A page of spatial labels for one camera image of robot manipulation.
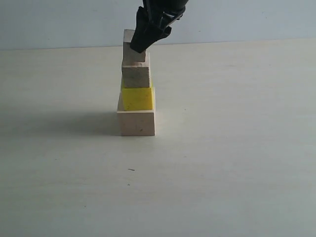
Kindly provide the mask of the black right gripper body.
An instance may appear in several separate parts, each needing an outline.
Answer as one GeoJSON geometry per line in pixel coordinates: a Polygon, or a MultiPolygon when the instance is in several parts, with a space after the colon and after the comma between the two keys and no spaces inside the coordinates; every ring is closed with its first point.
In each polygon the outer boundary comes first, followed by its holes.
{"type": "Polygon", "coordinates": [[[166,15],[169,18],[181,18],[188,0],[144,0],[142,15],[145,19],[166,15]]]}

